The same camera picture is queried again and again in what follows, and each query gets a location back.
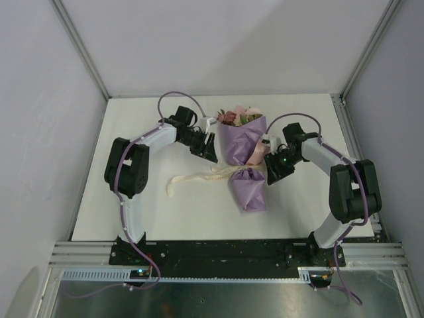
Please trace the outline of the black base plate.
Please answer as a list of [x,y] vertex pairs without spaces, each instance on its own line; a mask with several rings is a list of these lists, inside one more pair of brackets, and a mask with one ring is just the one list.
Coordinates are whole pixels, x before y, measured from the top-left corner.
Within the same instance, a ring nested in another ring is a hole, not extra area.
[[141,240],[135,248],[118,238],[109,264],[147,266],[164,278],[297,278],[299,267],[344,267],[342,247],[318,248],[307,238],[256,240]]

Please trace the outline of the pink wrapping paper sheet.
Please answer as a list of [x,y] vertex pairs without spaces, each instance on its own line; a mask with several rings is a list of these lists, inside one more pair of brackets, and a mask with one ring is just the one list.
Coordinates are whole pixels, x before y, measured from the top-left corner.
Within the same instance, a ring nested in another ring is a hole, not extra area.
[[237,106],[219,110],[217,120],[221,154],[230,167],[229,184],[238,206],[247,213],[265,212],[266,116],[259,109]]

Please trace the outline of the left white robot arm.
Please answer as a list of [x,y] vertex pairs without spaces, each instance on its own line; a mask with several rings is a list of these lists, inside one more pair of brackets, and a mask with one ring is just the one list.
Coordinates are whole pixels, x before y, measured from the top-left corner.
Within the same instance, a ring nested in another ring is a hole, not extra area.
[[215,133],[209,131],[214,123],[212,117],[199,120],[193,110],[179,106],[175,114],[161,118],[150,131],[132,140],[118,137],[113,141],[104,180],[119,199],[122,226],[119,238],[128,243],[123,256],[131,264],[140,264],[146,257],[146,248],[139,244],[145,228],[137,196],[148,183],[150,157],[178,142],[194,156],[217,163]]

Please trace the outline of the dark pink rose stem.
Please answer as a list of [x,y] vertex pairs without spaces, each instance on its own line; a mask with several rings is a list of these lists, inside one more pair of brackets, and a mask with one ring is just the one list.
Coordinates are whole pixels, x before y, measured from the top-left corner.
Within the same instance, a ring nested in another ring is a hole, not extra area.
[[221,109],[218,111],[217,121],[223,125],[235,126],[237,114],[233,111],[224,111]]

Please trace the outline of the cream ribbon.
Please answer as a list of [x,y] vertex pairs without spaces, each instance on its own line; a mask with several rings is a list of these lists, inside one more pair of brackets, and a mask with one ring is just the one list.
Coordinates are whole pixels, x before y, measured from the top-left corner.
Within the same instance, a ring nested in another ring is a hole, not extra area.
[[188,182],[192,180],[203,180],[205,182],[218,181],[218,180],[226,180],[229,179],[233,174],[239,172],[241,170],[247,169],[257,170],[264,175],[266,175],[265,165],[242,165],[242,166],[227,166],[225,168],[220,168],[219,165],[214,165],[211,167],[211,172],[208,174],[205,173],[195,173],[191,175],[180,175],[174,176],[170,179],[168,184],[166,185],[166,194],[168,197],[173,197],[175,194],[174,185],[181,182]]

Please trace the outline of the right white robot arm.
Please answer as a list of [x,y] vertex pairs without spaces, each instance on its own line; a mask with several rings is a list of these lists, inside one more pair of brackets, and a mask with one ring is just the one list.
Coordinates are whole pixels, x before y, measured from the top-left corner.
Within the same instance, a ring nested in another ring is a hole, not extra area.
[[311,232],[305,245],[286,249],[288,266],[328,266],[332,258],[341,261],[338,247],[355,226],[363,226],[379,212],[382,199],[375,165],[370,160],[349,158],[327,144],[316,132],[306,133],[299,123],[283,129],[285,144],[263,134],[262,143],[270,151],[264,157],[267,183],[272,185],[295,172],[295,165],[311,162],[329,177],[330,213]]

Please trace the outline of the aluminium frame rail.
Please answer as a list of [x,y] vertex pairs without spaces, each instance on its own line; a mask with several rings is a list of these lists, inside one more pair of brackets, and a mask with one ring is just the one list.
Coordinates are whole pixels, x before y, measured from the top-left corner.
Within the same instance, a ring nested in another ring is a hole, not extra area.
[[53,268],[100,268],[109,265],[113,242],[56,242],[50,257]]

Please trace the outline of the light pink rose stem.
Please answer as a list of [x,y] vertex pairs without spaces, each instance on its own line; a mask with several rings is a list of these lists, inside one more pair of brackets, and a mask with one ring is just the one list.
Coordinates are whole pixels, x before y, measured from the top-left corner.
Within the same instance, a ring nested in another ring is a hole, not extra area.
[[261,110],[254,107],[246,108],[243,106],[238,106],[235,111],[237,113],[235,123],[239,127],[248,124],[256,119],[259,119],[263,116]]

